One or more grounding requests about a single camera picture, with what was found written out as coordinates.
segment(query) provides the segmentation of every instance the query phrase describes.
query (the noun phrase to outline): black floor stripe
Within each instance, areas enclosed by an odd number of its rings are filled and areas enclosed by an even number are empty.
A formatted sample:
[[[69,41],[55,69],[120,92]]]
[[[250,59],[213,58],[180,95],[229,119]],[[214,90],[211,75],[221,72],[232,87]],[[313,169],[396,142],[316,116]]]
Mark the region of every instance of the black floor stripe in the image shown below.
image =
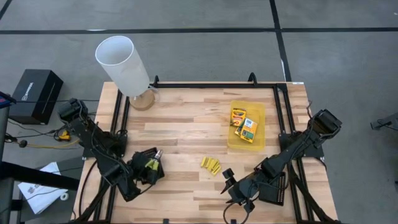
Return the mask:
[[[106,30],[0,30],[0,34],[188,34],[188,33],[256,33],[275,32],[262,27],[214,27],[178,29],[106,29]]]
[[[398,27],[283,28],[282,32],[397,32]]]
[[[8,9],[8,6],[10,6],[11,2],[12,2],[12,0],[7,0],[6,3],[4,3],[4,5],[3,5],[3,7],[2,7],[2,9],[0,11],[0,20],[4,16],[4,14],[6,13],[6,11]]]
[[[278,17],[278,11],[276,9],[275,0],[269,0],[269,4],[271,5],[272,18],[274,19],[276,39],[278,41],[279,54],[284,69],[285,81],[291,82],[292,76],[290,74],[289,63],[287,61],[284,38],[280,31],[279,17]]]
[[[398,27],[359,28],[268,28],[268,27],[215,27],[171,29],[106,29],[106,30],[0,30],[0,35],[57,35],[57,34],[197,34],[197,33],[260,33],[260,32],[398,32]]]

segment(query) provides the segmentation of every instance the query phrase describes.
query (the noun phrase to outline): black box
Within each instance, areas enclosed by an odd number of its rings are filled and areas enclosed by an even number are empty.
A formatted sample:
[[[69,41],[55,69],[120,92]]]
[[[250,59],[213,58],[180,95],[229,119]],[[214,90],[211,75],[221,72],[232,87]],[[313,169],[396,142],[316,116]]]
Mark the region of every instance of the black box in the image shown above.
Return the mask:
[[[12,97],[9,118],[21,124],[48,124],[63,81],[51,70],[26,69]]]

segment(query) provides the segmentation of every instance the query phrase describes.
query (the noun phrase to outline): white paper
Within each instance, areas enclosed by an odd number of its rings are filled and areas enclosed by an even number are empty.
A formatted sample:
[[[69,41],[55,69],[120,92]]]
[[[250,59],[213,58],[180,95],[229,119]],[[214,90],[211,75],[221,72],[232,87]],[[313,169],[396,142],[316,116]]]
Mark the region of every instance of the white paper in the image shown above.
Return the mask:
[[[51,162],[49,165],[41,168],[41,171],[51,172],[53,174],[61,175],[59,172],[59,168],[56,162]],[[35,214],[40,214],[45,210],[48,206],[50,206],[56,199],[58,199],[61,194],[67,192],[67,189],[58,189],[55,187],[45,187],[39,184],[31,184],[31,183],[20,183],[18,185],[25,199],[28,200],[30,207],[32,208]]]

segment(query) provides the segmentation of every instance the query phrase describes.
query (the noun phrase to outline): black bracket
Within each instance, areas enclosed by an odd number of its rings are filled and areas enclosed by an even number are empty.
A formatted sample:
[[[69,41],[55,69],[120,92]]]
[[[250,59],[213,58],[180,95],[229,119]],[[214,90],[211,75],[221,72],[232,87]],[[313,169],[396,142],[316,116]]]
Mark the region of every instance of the black bracket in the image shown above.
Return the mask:
[[[276,83],[276,87],[280,89],[283,93],[287,93],[286,83]]]
[[[152,86],[153,87],[155,87],[155,88],[157,88],[157,83],[159,82],[159,77],[156,75],[155,76],[155,81],[154,81],[154,83],[152,84]]]
[[[254,86],[257,86],[257,84],[258,84],[258,83],[257,83],[257,77],[256,77],[256,75],[254,74],[254,72],[250,73],[248,82],[253,82],[253,85],[254,85]]]

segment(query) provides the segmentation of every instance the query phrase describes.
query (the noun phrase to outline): yellow object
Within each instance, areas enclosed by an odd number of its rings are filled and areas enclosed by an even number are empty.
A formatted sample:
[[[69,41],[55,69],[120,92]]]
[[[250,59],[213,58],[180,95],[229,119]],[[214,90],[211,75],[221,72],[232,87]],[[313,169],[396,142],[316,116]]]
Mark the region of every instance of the yellow object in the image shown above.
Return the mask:
[[[58,136],[59,141],[70,141],[71,137],[69,135],[69,132],[67,130],[64,130],[63,133]]]
[[[235,134],[236,127],[231,125],[228,131],[228,147],[250,151],[263,151],[266,146],[266,108],[264,104],[234,100],[231,102],[231,111],[234,108],[244,108],[246,110],[246,118],[257,123],[256,137],[252,143],[245,141]]]
[[[240,126],[246,117],[246,111],[240,108],[233,108],[231,112],[231,125]]]
[[[214,170],[219,164],[220,164],[219,160],[216,159],[216,163],[214,164],[213,168],[211,168],[211,169]]]
[[[221,166],[218,164],[218,166],[216,166],[215,169],[211,173],[213,175],[216,175],[220,170],[221,170]]]
[[[159,167],[159,161],[157,159],[151,159],[147,164],[145,164],[145,167],[149,167],[152,170],[157,170]]]
[[[246,118],[241,132],[241,139],[253,143],[254,136],[256,135],[257,123]]]
[[[207,167],[208,171],[212,171],[213,167],[216,165],[217,160],[216,159],[212,159],[210,162],[210,165]]]
[[[71,146],[75,143],[78,143],[79,139],[77,139],[74,142],[68,143],[68,144],[64,144],[62,146],[41,146],[41,145],[36,145],[36,144],[28,144],[27,146],[29,147],[35,147],[35,148],[44,148],[44,149],[62,149],[63,147],[67,147],[67,146]]]
[[[203,167],[204,165],[206,165],[207,160],[208,160],[208,158],[205,156],[203,158],[203,160],[201,161],[200,167]]]
[[[209,157],[209,159],[206,161],[206,164],[205,164],[206,168],[209,167],[211,160],[212,160],[212,158]]]
[[[207,171],[211,172],[213,175],[216,175],[221,170],[220,161],[218,159],[206,156],[201,160],[200,167],[206,168]]]

